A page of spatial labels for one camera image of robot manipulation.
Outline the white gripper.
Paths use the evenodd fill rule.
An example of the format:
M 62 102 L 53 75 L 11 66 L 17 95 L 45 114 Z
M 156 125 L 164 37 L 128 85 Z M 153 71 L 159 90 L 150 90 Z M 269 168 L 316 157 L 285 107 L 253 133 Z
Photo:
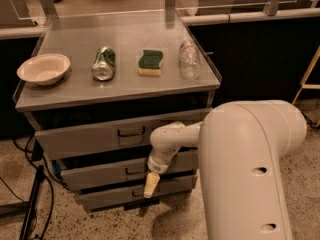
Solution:
M 157 150 L 152 150 L 147 165 L 151 171 L 146 178 L 146 184 L 144 187 L 144 197 L 151 198 L 159 181 L 160 175 L 164 174 L 171 163 L 173 154 L 169 152 L 161 152 Z

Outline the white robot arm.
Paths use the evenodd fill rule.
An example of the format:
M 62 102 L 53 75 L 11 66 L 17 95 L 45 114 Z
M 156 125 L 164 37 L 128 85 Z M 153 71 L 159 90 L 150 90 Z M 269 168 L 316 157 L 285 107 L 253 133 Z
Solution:
M 306 138 L 302 113 L 281 100 L 236 101 L 203 121 L 155 129 L 144 196 L 182 147 L 196 147 L 208 240 L 293 240 L 279 160 Z

